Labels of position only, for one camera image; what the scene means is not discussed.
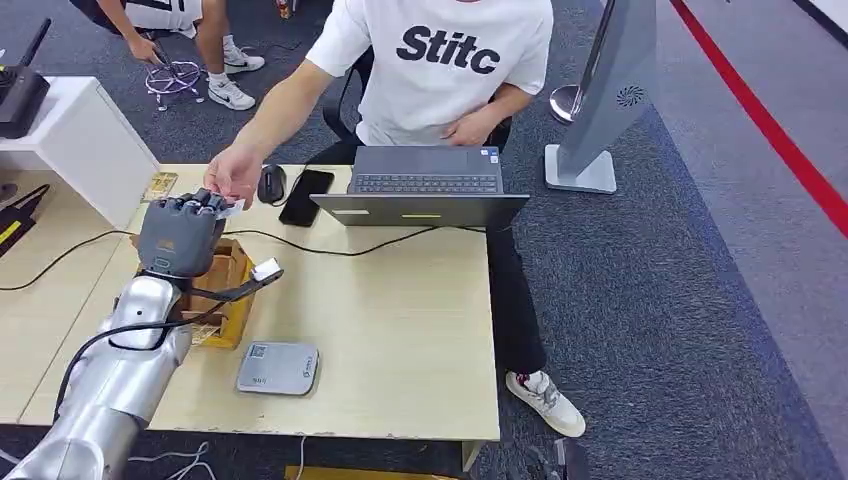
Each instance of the black pants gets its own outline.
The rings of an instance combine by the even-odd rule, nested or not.
[[[311,165],[352,165],[357,139],[338,142],[309,160]],[[515,373],[533,373],[545,366],[546,355],[539,337],[536,309],[530,287],[515,250],[512,229],[487,231],[489,289],[492,297],[492,329],[495,359]]]

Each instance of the white sneaker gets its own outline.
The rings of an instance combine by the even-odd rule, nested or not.
[[[256,100],[241,91],[236,82],[209,82],[209,98],[233,110],[247,110],[256,105]]]
[[[238,47],[224,47],[224,73],[252,72],[263,65],[262,57],[251,57]]]
[[[586,421],[580,411],[559,393],[551,377],[545,372],[534,385],[525,386],[518,380],[518,375],[512,372],[506,374],[506,387],[524,403],[533,407],[539,415],[557,432],[566,437],[579,437],[586,431]]]

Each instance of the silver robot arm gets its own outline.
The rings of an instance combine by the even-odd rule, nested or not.
[[[167,281],[136,277],[100,330],[164,322],[179,297]],[[189,346],[188,325],[98,341],[74,367],[59,419],[6,478],[120,478],[136,436],[153,418]]]
[[[209,269],[223,231],[217,215],[226,208],[221,200],[201,190],[151,205],[139,242],[142,273],[124,287],[98,333],[165,322],[176,326],[123,331],[93,343],[70,372],[50,431],[4,480],[121,478],[136,436],[150,424],[191,346],[191,326],[181,322],[174,305],[191,289],[191,277]],[[209,204],[214,208],[200,213]],[[198,221],[201,215],[207,218]],[[281,275],[271,259],[255,267],[241,287],[192,294],[213,298],[220,306]]]

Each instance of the human hand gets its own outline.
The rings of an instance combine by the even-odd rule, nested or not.
[[[156,44],[152,41],[139,35],[136,38],[127,40],[127,44],[130,46],[133,57],[143,62],[162,65],[159,55],[156,55]]]
[[[246,210],[253,204],[261,171],[261,158],[249,147],[232,144],[209,162],[203,186],[230,201],[244,199]]]
[[[483,145],[503,118],[489,106],[453,122],[442,134],[451,145]]]

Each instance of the person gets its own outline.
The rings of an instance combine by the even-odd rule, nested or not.
[[[155,44],[139,30],[169,30],[194,38],[209,72],[209,98],[233,110],[247,110],[256,100],[244,93],[228,74],[252,72],[265,59],[250,56],[229,34],[226,0],[71,0],[98,25],[120,33],[132,55],[161,64]]]
[[[352,164],[358,145],[483,144],[542,89],[552,27],[550,0],[335,0],[306,59],[212,159],[204,184],[249,206],[263,160],[369,47],[374,67],[357,138],[311,163]],[[506,385],[556,431],[580,436],[583,417],[543,371],[546,353],[512,230],[488,231],[487,247],[495,356]]]

